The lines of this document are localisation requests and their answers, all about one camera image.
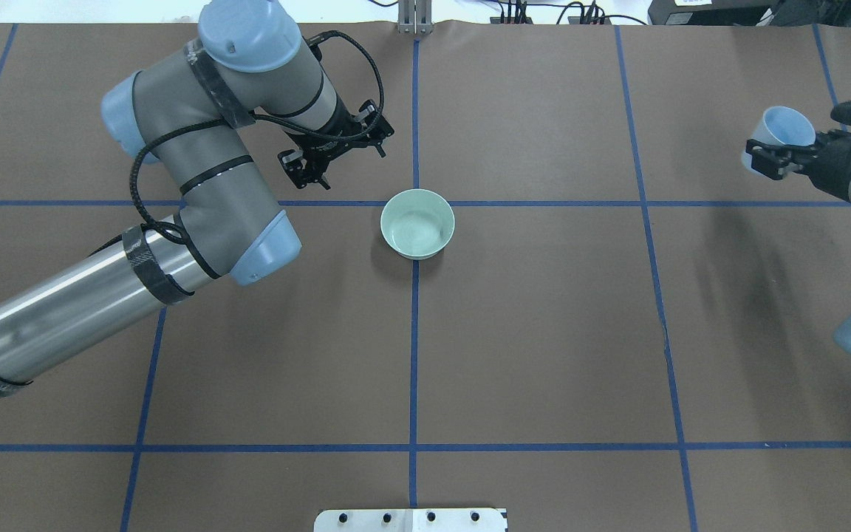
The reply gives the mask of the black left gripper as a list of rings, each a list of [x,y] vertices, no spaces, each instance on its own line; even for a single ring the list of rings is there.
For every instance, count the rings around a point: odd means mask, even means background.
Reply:
[[[386,157],[383,145],[393,134],[394,128],[374,101],[364,101],[354,115],[338,100],[332,117],[320,131],[287,135],[296,149],[280,152],[278,161],[293,185],[318,184],[330,191],[327,169],[331,162],[352,149],[368,147],[374,148],[379,157]]]

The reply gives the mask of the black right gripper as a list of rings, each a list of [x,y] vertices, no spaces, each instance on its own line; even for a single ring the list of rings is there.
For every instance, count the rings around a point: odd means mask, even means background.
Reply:
[[[834,106],[830,117],[851,127],[851,100]],[[810,146],[769,144],[747,139],[744,154],[746,166],[773,181],[790,173],[803,173],[814,188],[845,202],[851,202],[851,132],[831,130],[819,134],[815,156],[810,160]]]

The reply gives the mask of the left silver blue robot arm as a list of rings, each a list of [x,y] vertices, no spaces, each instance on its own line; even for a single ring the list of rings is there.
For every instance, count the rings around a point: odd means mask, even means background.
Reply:
[[[240,286],[293,262],[301,240],[240,131],[273,123],[295,148],[278,154],[296,188],[329,189],[328,166],[393,135],[382,75],[377,95],[347,109],[278,1],[211,1],[198,34],[138,70],[101,102],[108,133],[131,156],[129,198],[140,216],[81,262],[0,304],[0,400],[163,307],[223,276]]]

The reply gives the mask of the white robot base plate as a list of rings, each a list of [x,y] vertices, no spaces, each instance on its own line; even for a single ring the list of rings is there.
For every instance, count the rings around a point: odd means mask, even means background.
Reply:
[[[330,509],[314,531],[507,531],[507,511],[497,508]]]

